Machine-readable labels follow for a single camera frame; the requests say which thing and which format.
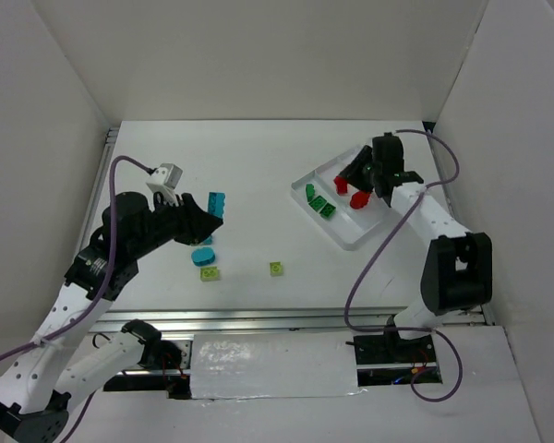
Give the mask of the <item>red oval lego brick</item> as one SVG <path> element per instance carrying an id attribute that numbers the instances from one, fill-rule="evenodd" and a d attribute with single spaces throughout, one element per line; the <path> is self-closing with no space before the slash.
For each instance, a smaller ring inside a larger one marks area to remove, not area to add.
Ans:
<path id="1" fill-rule="evenodd" d="M 368 204 L 370 196 L 370 192 L 357 191 L 352 195 L 349 206 L 354 210 L 361 210 Z"/>

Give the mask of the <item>cyan oval lego brick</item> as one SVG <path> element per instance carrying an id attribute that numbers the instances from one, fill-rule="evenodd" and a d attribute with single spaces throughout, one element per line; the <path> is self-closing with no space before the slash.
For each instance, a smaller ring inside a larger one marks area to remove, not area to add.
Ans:
<path id="1" fill-rule="evenodd" d="M 207 267 L 216 259 L 214 250 L 209 246 L 195 249 L 190 257 L 196 267 Z"/>

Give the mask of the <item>red curved lego brick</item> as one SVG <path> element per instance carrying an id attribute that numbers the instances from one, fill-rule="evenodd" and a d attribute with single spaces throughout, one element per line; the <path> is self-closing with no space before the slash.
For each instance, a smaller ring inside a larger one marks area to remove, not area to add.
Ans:
<path id="1" fill-rule="evenodd" d="M 336 193 L 340 196 L 346 195 L 348 193 L 348 182 L 346 179 L 340 175 L 337 175 L 333 182 L 336 187 Z"/>

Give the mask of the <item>cyan 2x4 lego plate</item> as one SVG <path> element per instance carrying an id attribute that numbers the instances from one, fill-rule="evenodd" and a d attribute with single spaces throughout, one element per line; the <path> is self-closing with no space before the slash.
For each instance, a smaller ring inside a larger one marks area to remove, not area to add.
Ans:
<path id="1" fill-rule="evenodd" d="M 219 219 L 223 218 L 225 206 L 225 194 L 222 192 L 210 192 L 208 195 L 207 212 Z"/>

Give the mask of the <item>green 2x4 lego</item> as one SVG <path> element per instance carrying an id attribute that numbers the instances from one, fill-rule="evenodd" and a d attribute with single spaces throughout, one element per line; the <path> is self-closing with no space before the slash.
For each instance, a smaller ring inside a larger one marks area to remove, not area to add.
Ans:
<path id="1" fill-rule="evenodd" d="M 333 206 L 331 203 L 327 203 L 319 212 L 319 215 L 325 219 L 329 220 L 335 213 L 336 207 Z"/>

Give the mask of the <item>green sloped lego brick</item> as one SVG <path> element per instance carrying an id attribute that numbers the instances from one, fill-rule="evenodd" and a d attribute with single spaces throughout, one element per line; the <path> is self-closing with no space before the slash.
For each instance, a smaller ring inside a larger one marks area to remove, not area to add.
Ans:
<path id="1" fill-rule="evenodd" d="M 313 184 L 308 183 L 305 185 L 305 194 L 307 202 L 311 202 L 316 197 L 316 189 Z"/>

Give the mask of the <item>lime square lego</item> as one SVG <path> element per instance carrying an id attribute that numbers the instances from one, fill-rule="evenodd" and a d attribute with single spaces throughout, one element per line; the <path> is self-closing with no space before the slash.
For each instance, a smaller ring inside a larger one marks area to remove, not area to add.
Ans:
<path id="1" fill-rule="evenodd" d="M 272 277 L 283 275 L 283 264 L 280 261 L 274 261 L 270 263 L 270 275 Z"/>

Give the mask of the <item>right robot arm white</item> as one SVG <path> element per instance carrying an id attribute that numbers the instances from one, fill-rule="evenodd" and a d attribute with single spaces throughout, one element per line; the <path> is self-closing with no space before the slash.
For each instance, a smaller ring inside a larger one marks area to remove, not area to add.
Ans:
<path id="1" fill-rule="evenodd" d="M 334 179 L 340 195 L 355 188 L 352 209 L 360 210 L 377 197 L 399 215 L 374 259 L 405 225 L 428 249 L 418 295 L 380 332 L 388 353 L 405 350 L 434 333 L 445 315 L 484 305 L 492 297 L 490 237 L 460 224 L 431 196 L 431 189 L 444 186 L 444 180 L 426 182 L 417 172 L 406 170 L 402 134 L 398 130 L 374 137 Z"/>

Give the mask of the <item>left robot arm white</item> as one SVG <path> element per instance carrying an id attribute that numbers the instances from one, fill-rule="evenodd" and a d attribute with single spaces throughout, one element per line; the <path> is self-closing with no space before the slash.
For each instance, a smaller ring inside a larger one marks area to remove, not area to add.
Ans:
<path id="1" fill-rule="evenodd" d="M 8 352 L 15 360 L 0 377 L 0 430 L 17 442 L 53 442 L 70 413 L 116 373 L 133 366 L 179 369 L 183 352 L 143 320 L 130 320 L 76 364 L 84 337 L 138 274 L 138 262 L 170 241 L 198 245 L 222 219 L 189 194 L 172 206 L 155 193 L 117 195 L 102 224 L 74 258 L 60 293 L 34 338 Z"/>

